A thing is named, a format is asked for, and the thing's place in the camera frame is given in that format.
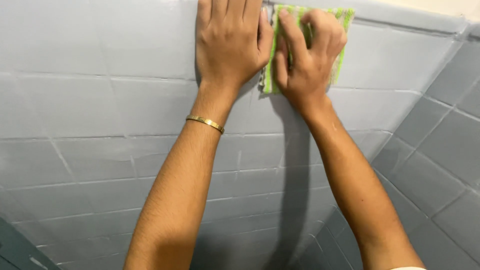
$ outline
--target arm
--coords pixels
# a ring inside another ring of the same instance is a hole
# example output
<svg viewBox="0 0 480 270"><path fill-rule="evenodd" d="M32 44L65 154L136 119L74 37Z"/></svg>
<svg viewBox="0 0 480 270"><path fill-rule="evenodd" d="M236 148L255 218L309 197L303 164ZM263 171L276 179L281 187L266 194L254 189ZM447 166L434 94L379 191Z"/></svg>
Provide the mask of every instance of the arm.
<svg viewBox="0 0 480 270"><path fill-rule="evenodd" d="M382 184L325 94L332 65L347 42L345 31L331 14L309 12L302 22L313 26L315 36L307 49L293 17L285 12L280 21L288 47L279 39L278 84L315 138L332 192L359 243L364 268L424 267ZM287 48L293 55L290 69Z"/></svg>
<svg viewBox="0 0 480 270"><path fill-rule="evenodd" d="M273 30L261 5L261 0L198 1L202 82L193 115L223 126L240 87L268 62ZM189 268L219 139L217 129L186 122L142 209L125 270Z"/></svg>

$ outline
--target finger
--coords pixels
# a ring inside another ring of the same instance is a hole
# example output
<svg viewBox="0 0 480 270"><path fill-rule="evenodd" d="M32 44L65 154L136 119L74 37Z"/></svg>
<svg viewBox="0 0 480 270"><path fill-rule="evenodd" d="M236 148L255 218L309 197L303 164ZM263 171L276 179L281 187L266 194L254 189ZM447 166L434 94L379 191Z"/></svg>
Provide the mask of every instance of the finger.
<svg viewBox="0 0 480 270"><path fill-rule="evenodd" d="M310 23L313 27L312 51L325 50L330 42L330 35L323 35L327 26L326 15L325 12L315 9L305 13L300 20L302 24Z"/></svg>
<svg viewBox="0 0 480 270"><path fill-rule="evenodd" d="M262 0L247 0L243 11L243 22L252 24L254 29L258 28L258 17L262 11Z"/></svg>
<svg viewBox="0 0 480 270"><path fill-rule="evenodd" d="M280 11L279 17L285 31L285 38L292 51L293 60L302 59L308 54L308 50L300 27L297 26L295 19L285 9Z"/></svg>
<svg viewBox="0 0 480 270"><path fill-rule="evenodd" d="M258 52L262 66L265 66L270 60L270 52L273 45L273 28L268 23L267 8L263 8L258 20Z"/></svg>
<svg viewBox="0 0 480 270"><path fill-rule="evenodd" d="M212 0L212 20L222 22L227 14L228 0Z"/></svg>
<svg viewBox="0 0 480 270"><path fill-rule="evenodd" d="M210 23L212 0L198 0L197 26L205 27Z"/></svg>
<svg viewBox="0 0 480 270"><path fill-rule="evenodd" d="M243 11L246 0L229 0L227 7L227 18L233 21L243 20Z"/></svg>
<svg viewBox="0 0 480 270"><path fill-rule="evenodd" d="M288 48L281 35L277 38L274 60L276 83L281 89L285 89L288 83Z"/></svg>

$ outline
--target cleaning cloth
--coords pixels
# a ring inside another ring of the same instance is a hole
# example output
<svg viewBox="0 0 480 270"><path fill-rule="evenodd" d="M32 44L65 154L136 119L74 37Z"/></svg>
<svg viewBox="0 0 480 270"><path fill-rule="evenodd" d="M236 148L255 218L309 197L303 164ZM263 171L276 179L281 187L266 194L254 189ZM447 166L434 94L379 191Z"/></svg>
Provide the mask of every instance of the cleaning cloth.
<svg viewBox="0 0 480 270"><path fill-rule="evenodd" d="M272 51L270 52L270 60L268 61L268 64L266 67L264 67L262 71L262 77L260 79L260 85L263 86L263 92L266 94L279 94L280 89L278 89L278 86L275 83L274 79L274 73L273 73L273 57L275 55L275 50L276 50L276 39L278 35L281 35L281 27L280 27L280 22L278 19L278 13L280 10L286 9L290 14L293 15L293 17L297 21L297 25L300 27L300 29L303 32L303 35L305 36L305 41L307 43L307 46L310 46L311 40L312 40L312 29L310 25L303 25L300 23L300 19L302 16L311 10L311 8L306 8L306 7L299 7L299 6L293 6L293 5L274 5L274 12L273 12L273 17L272 17L272 27L275 32L274 35L274 42L272 46ZM353 20L353 17L355 16L355 11L353 9L342 9L342 8L334 8L334 9L324 9L323 11L331 13L335 15L335 18L337 18L338 22L343 26L345 29L345 33L348 33L348 28L350 27L350 24ZM342 67L342 61L343 61L343 55L344 55L344 50L338 55L338 57L335 60L335 63L332 67L332 72L330 73L330 81L329 84L335 84L338 78L338 74L340 72L340 68Z"/></svg>

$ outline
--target gold bangle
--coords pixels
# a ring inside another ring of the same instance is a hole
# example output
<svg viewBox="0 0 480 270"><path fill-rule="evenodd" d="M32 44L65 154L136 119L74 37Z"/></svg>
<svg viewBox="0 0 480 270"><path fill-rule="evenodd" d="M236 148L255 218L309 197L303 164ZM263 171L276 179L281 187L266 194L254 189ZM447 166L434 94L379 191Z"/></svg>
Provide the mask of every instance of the gold bangle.
<svg viewBox="0 0 480 270"><path fill-rule="evenodd" d="M203 117L200 117L200 116L195 116L195 115L191 115L189 114L187 116L187 119L186 120L195 120L195 121L198 121L198 122L201 122L201 123L204 123L204 124L207 124L209 126L212 126L216 129L218 129L218 131L223 134L225 132L225 129L220 126L219 124L215 123L214 121L210 120L210 119L205 119Z"/></svg>

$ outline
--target forearm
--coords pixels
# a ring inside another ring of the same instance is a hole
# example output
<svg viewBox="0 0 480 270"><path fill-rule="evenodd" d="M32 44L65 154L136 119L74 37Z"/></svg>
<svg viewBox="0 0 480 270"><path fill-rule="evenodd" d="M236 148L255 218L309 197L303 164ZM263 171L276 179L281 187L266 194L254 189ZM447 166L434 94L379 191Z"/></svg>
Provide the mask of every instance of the forearm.
<svg viewBox="0 0 480 270"><path fill-rule="evenodd" d="M318 111L305 115L305 119L322 155L335 199L364 255L366 269L371 269L370 262L384 260L385 269L391 267L389 252L405 252L405 256L397 257L406 258L399 263L422 266L416 260L418 257L410 246L392 202L368 161L346 132L330 100L325 98L324 105Z"/></svg>
<svg viewBox="0 0 480 270"><path fill-rule="evenodd" d="M192 114L224 125L229 103L207 99L202 85ZM188 120L167 156L133 234L126 270L188 269L221 133Z"/></svg>

